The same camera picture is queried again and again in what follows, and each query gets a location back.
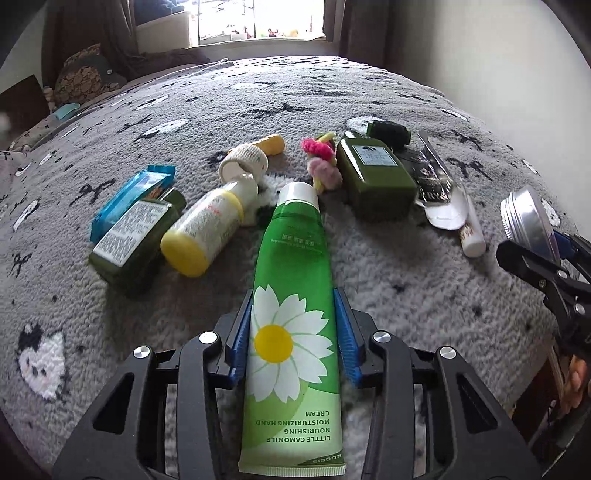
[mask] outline white flower graphic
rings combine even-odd
[[[246,365],[246,393],[255,401],[274,391],[283,402],[300,394],[300,379],[322,383],[327,374],[319,360],[332,354],[332,342],[318,335],[328,322],[321,310],[306,311],[306,299],[290,295],[281,305],[271,286],[255,291]]]

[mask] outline white tube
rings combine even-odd
[[[460,229],[460,241],[464,254],[469,258],[477,258],[486,252],[486,242],[468,192],[466,192],[466,201],[468,203],[468,217],[466,224]]]

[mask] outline bed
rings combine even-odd
[[[334,283],[353,308],[409,345],[455,346],[511,408],[542,366],[555,321],[539,292],[496,263],[504,239],[499,203],[530,184],[554,225],[576,232],[535,168],[441,92],[386,70],[338,57],[223,61],[127,86],[86,105],[31,151],[4,153],[0,409],[43,469],[51,471],[78,419],[136,346],[177,348],[238,309],[278,190],[311,180],[301,139],[362,129],[373,117],[430,133],[471,194],[489,248],[469,260],[457,235],[424,219],[365,223],[343,192],[328,192],[320,203]],[[184,278],[166,265],[149,295],[129,300],[88,266],[90,222],[135,172],[175,165],[176,185],[192,205],[219,185],[224,152],[273,133],[284,137],[286,151],[269,159],[254,225],[239,230],[203,277]],[[219,396],[232,478],[240,476],[239,398]],[[342,382],[347,478],[360,475],[371,402],[371,392]],[[417,430],[424,431],[419,415]],[[166,448],[174,475],[173,421]],[[420,468],[424,444],[415,450]]]

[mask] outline silver metal tin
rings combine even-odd
[[[530,186],[511,192],[501,202],[501,219],[509,240],[560,265],[560,253],[548,215]]]

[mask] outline green hand cream tube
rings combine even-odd
[[[343,475],[330,258],[314,187],[280,192],[256,263],[241,472]]]

